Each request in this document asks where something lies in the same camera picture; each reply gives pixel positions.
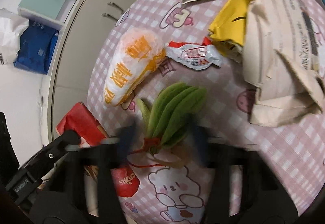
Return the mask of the green leaf bundle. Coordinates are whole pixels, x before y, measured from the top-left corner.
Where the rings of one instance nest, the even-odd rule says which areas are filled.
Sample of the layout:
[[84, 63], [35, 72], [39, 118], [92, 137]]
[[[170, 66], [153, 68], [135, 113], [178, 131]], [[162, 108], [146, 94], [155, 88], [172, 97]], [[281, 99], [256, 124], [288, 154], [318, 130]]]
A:
[[162, 149], [173, 148], [188, 135], [190, 117], [197, 114], [206, 101], [203, 87], [174, 83], [163, 89], [152, 107], [137, 100], [146, 133], [141, 149], [136, 153], [158, 154]]

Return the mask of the red snack packet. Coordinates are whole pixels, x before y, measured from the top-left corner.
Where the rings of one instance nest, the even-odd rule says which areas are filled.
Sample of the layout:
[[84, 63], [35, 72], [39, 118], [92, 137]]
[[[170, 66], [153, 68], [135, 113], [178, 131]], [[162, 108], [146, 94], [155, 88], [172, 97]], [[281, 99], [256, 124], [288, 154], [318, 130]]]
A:
[[112, 174], [117, 195], [122, 198], [133, 197], [139, 189], [140, 180], [127, 160], [125, 163], [118, 162], [116, 150], [119, 129], [114, 136], [109, 136], [85, 104], [78, 102], [56, 125], [56, 132], [60, 136], [69, 130], [80, 136], [80, 147], [104, 151], [104, 164]]

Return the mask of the red white sauce packet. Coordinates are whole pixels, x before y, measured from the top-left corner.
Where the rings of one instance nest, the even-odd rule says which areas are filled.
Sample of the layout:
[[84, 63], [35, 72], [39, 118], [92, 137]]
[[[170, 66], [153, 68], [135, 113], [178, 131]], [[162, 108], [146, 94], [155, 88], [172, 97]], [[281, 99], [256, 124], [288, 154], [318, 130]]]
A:
[[165, 50], [168, 58], [196, 71], [205, 70], [211, 65], [221, 67], [223, 63], [223, 57], [207, 37], [202, 43], [170, 41]]

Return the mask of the orange white plastic bag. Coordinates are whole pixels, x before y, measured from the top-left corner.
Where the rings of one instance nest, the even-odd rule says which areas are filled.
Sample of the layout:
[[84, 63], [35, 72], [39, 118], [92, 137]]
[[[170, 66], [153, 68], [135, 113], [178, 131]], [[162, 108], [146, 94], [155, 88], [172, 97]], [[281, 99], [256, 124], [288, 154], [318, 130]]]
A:
[[159, 35], [149, 29], [129, 29], [121, 36], [108, 68], [103, 90], [105, 104], [118, 106], [125, 102], [165, 57]]

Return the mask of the yellow snack bag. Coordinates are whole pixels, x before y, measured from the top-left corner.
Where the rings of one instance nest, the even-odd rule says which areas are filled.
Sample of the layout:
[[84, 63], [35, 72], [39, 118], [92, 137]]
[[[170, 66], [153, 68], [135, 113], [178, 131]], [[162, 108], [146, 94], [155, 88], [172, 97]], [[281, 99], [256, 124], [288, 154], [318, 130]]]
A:
[[252, 0], [228, 0], [209, 26], [209, 38], [218, 52], [242, 62], [248, 5]]

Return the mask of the newspaper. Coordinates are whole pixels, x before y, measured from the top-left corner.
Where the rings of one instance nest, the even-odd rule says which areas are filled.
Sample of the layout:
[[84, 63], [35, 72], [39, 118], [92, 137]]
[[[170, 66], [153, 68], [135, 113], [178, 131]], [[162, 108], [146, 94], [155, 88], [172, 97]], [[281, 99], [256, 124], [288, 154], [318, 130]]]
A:
[[242, 65], [256, 88], [252, 124], [280, 127], [323, 112], [318, 45], [302, 0], [250, 1]]

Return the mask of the pink checkered tablecloth table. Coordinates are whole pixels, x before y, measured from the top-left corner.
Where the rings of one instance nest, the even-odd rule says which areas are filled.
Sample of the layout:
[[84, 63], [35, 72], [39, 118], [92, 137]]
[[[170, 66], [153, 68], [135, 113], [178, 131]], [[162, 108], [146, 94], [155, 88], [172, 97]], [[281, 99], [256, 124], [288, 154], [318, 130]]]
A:
[[[301, 0], [310, 16], [321, 56], [321, 75], [324, 77], [324, 9], [315, 0]], [[176, 83], [202, 86], [207, 89], [206, 104], [199, 113], [202, 126], [211, 134], [234, 145], [256, 144], [261, 156], [276, 172], [282, 185], [290, 194], [299, 215], [312, 204], [324, 185], [324, 115], [308, 115], [298, 124], [269, 128], [249, 123], [249, 107], [254, 99], [254, 87], [244, 81], [242, 67], [223, 57], [221, 68], [214, 66], [194, 71], [166, 59], [148, 76], [122, 106], [104, 105], [103, 89], [111, 57], [120, 37], [130, 28], [151, 29], [164, 43], [200, 43], [208, 34], [208, 27], [227, 0], [197, 3], [181, 8], [179, 0], [137, 0], [110, 32], [95, 63], [90, 79], [87, 108], [113, 136], [115, 129], [125, 126], [129, 116], [136, 115], [141, 122], [141, 112], [135, 105], [137, 98], [152, 104], [158, 93]], [[120, 198], [123, 211], [137, 223], [192, 223], [200, 217], [198, 209], [186, 208], [184, 215], [192, 218], [168, 219], [180, 214], [182, 206], [175, 199], [169, 207], [158, 201], [155, 187], [171, 181], [171, 177], [194, 184], [190, 191], [207, 201], [213, 170], [202, 168], [190, 161], [186, 168], [170, 170], [167, 167], [131, 167], [131, 177], [140, 184], [129, 188], [133, 196]]]

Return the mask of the blue paper bag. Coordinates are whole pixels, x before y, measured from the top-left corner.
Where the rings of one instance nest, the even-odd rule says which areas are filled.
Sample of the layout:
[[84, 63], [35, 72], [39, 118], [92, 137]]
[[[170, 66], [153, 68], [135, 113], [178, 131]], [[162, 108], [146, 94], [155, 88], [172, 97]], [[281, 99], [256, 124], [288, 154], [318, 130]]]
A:
[[20, 37], [20, 50], [14, 66], [38, 74], [48, 74], [58, 31], [36, 21], [29, 21]]

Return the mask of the white curved base cabinet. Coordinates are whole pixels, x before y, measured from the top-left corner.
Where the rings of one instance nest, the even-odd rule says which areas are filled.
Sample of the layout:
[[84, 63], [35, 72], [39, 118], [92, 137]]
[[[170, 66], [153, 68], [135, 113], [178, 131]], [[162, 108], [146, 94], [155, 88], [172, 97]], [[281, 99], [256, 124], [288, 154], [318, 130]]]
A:
[[43, 145], [56, 138], [55, 127], [75, 105], [86, 102], [99, 52], [117, 21], [136, 0], [76, 0], [59, 32], [49, 74], [40, 90]]

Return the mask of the white paper shopping bag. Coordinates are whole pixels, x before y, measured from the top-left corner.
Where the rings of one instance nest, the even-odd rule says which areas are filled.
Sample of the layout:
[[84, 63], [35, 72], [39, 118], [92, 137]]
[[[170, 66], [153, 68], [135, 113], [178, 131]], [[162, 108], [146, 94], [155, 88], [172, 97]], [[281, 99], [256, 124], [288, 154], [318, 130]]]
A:
[[29, 26], [29, 20], [1, 9], [0, 53], [1, 65], [13, 64], [20, 50], [20, 36]]

